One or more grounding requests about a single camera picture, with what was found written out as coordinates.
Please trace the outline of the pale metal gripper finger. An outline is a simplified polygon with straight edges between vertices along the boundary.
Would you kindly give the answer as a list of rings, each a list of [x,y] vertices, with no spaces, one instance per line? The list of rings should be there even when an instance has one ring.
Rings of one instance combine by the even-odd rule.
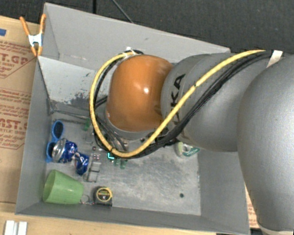
[[[97,178],[100,172],[101,158],[99,154],[92,155],[92,161],[90,162],[89,171],[87,174],[87,182],[97,182]]]

